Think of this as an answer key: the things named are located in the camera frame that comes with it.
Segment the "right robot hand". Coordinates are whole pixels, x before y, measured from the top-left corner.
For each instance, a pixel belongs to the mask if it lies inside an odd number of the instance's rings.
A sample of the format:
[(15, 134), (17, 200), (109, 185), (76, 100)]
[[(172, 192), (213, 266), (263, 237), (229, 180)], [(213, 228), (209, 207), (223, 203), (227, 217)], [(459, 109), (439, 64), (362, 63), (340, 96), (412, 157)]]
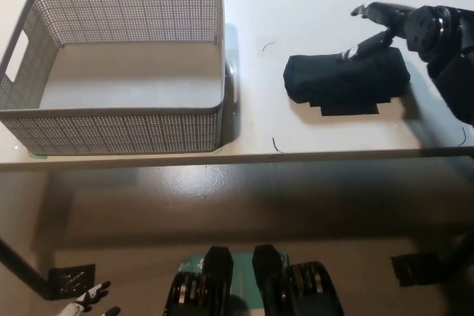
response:
[(428, 54), (436, 49), (446, 32), (447, 16), (437, 10), (430, 6), (414, 8), (379, 1), (361, 5), (351, 15), (369, 19), (385, 26), (386, 30), (344, 51), (341, 58), (349, 61), (368, 57), (390, 47), (395, 37), (404, 39), (408, 50)]

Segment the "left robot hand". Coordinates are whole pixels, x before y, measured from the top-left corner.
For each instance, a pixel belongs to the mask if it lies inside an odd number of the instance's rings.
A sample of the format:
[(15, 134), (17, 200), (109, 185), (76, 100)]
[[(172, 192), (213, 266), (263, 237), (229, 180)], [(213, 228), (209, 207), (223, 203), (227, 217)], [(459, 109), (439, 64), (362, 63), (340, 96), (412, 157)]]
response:
[(76, 298), (73, 302), (68, 303), (59, 313), (58, 316), (82, 316), (90, 312), (93, 305), (109, 294), (110, 281), (99, 283), (87, 290), (84, 294)]

